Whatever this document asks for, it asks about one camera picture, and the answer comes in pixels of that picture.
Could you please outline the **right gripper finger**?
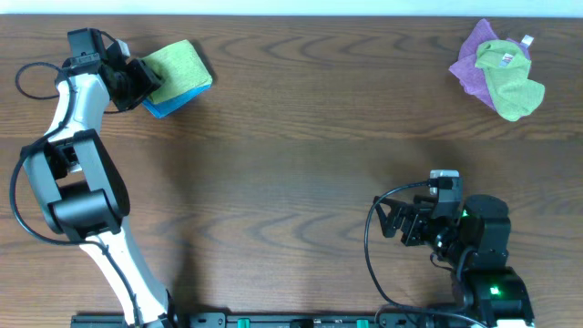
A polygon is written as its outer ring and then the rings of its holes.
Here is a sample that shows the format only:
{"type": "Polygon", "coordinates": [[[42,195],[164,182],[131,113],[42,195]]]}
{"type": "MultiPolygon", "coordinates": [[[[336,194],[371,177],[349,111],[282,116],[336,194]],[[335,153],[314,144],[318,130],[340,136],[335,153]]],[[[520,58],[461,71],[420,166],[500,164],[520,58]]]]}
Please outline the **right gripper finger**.
{"type": "Polygon", "coordinates": [[[385,238],[392,238],[401,228],[404,218],[403,210],[402,207],[395,207],[389,210],[384,210],[382,207],[376,208],[385,238]]]}
{"type": "Polygon", "coordinates": [[[433,208],[433,198],[430,196],[414,195],[413,201],[411,203],[394,200],[389,198],[384,198],[381,200],[380,196],[375,196],[373,202],[378,201],[379,204],[388,205],[391,211],[395,209],[429,209],[433,208]]]}

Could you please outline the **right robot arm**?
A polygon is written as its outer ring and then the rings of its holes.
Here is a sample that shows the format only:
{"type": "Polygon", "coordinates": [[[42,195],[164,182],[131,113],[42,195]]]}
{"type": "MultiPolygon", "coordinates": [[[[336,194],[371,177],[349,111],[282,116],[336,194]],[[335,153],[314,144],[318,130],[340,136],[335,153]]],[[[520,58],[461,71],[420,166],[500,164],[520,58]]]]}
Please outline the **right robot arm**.
{"type": "Polygon", "coordinates": [[[454,311],[486,327],[533,327],[527,287],[506,265],[509,209],[494,196],[416,195],[411,203],[373,199],[384,237],[427,245],[450,265],[454,311]]]}

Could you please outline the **light green cloth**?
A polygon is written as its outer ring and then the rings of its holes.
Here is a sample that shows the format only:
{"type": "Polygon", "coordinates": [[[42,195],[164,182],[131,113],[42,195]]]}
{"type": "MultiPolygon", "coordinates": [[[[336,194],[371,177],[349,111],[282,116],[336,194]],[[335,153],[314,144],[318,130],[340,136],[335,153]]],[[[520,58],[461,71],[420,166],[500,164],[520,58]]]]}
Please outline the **light green cloth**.
{"type": "Polygon", "coordinates": [[[187,92],[209,87],[213,78],[189,40],[181,40],[142,57],[162,80],[162,86],[148,100],[153,105],[167,102],[187,92]]]}

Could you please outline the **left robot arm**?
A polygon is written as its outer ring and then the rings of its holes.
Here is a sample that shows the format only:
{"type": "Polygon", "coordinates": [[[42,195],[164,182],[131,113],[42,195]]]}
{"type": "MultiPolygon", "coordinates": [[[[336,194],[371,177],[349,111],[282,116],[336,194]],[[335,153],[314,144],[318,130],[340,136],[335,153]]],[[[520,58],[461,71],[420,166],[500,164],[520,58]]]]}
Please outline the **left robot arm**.
{"type": "Polygon", "coordinates": [[[133,238],[128,190],[101,141],[108,105],[130,111],[161,87],[143,60],[119,39],[95,28],[68,33],[71,56],[57,68],[57,108],[45,135],[21,150],[24,171],[46,225],[65,235],[102,271],[123,309],[119,319],[97,317],[96,327],[176,327],[168,289],[149,269],[133,238]]]}

